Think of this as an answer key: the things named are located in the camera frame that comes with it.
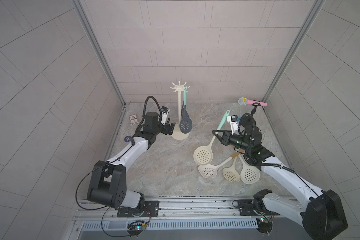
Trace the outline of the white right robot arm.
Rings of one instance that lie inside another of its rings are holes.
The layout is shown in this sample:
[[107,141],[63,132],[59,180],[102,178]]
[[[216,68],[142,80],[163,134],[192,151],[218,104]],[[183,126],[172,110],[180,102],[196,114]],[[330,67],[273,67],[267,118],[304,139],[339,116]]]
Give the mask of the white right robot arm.
[[280,214],[302,226],[313,240],[332,240],[348,228],[339,195],[309,183],[266,149],[252,114],[242,115],[237,134],[231,130],[213,130],[212,133],[223,145],[240,149],[240,157],[249,166],[272,177],[295,197],[292,201],[271,190],[261,190],[254,195],[251,204],[255,213]]

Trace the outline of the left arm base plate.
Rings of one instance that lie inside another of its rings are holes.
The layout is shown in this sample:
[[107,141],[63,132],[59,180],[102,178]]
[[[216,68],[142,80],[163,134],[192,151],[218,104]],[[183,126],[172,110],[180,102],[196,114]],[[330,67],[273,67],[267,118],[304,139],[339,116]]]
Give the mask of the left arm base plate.
[[118,218],[155,218],[158,216],[160,202],[159,201],[145,201],[144,205],[138,206],[137,209],[120,207],[118,209]]

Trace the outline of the cream skimmer green handle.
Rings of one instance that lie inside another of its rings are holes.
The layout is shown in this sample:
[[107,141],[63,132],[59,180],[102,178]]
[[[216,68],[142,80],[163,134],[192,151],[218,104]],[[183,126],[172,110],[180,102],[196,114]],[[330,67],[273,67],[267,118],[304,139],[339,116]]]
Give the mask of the cream skimmer green handle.
[[207,146],[198,147],[193,154],[194,161],[196,164],[203,166],[209,164],[213,159],[212,145],[216,136],[213,135],[212,140]]

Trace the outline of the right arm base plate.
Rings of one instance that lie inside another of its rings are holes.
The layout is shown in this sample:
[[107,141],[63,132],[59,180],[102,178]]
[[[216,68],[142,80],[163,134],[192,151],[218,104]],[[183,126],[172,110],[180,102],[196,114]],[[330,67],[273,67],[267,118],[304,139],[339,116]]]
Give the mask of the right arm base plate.
[[232,206],[239,210],[240,216],[266,216],[273,217],[280,214],[268,210],[257,210],[253,200],[233,200]]

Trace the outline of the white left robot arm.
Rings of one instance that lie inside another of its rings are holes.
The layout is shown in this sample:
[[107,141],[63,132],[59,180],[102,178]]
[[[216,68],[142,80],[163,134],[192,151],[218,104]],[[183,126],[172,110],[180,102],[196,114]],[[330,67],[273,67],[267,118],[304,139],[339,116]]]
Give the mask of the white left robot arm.
[[144,103],[143,118],[130,143],[107,161],[98,161],[91,172],[87,200],[102,208],[125,209],[132,215],[145,211],[144,194],[127,189],[127,172],[135,161],[156,141],[159,134],[172,135],[175,123],[170,123],[169,109],[160,107],[153,96]]

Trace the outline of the cream utensil rack stand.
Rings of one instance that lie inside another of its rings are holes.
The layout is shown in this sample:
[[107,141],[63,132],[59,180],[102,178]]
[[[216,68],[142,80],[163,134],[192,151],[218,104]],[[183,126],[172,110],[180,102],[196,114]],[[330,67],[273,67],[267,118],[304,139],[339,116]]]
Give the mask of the cream utensil rack stand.
[[174,93],[178,94],[178,122],[176,123],[173,134],[172,134],[172,137],[178,141],[185,140],[189,136],[189,133],[184,134],[180,130],[180,122],[182,119],[182,116],[181,116],[181,114],[182,114],[182,111],[181,111],[182,110],[182,92],[186,89],[186,84],[187,83],[181,84],[179,81],[179,83],[177,85],[175,83],[173,83],[174,87],[170,87],[170,89],[174,90]]

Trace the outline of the grey skimmer green handle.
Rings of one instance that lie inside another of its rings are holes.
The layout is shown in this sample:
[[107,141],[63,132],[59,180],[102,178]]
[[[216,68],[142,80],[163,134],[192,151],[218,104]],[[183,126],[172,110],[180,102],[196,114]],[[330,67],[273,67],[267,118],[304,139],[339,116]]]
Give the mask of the grey skimmer green handle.
[[192,126],[193,126],[193,122],[190,119],[189,114],[186,110],[187,93],[188,93],[188,87],[186,87],[184,90],[183,106],[182,106],[182,119],[180,121],[180,131],[183,134],[188,134],[192,130]]

